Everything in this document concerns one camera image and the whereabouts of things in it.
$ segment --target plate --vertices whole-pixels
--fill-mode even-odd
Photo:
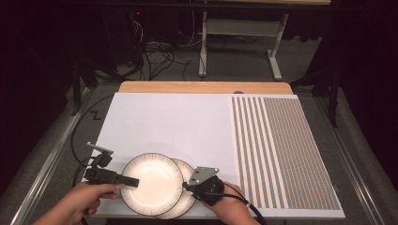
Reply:
[[[188,181],[193,173],[193,168],[183,160],[173,158],[173,161],[181,170],[184,181]],[[181,217],[192,208],[195,201],[196,200],[193,198],[192,193],[183,189],[181,198],[179,198],[176,205],[166,213],[156,216],[156,218],[170,219]]]
[[[182,173],[169,157],[147,153],[130,161],[122,175],[139,179],[138,187],[122,186],[126,205],[145,216],[164,214],[176,205],[182,194]]]

